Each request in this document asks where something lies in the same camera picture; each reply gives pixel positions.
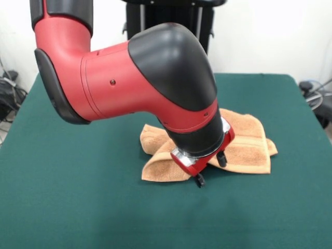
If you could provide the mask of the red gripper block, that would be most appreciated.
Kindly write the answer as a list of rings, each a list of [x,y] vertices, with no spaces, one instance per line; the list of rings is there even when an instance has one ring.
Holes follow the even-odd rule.
[[[191,133],[170,132],[175,143],[171,158],[199,188],[205,186],[201,172],[214,157],[220,167],[227,166],[225,150],[235,138],[234,129],[223,116],[215,116],[203,128]]]

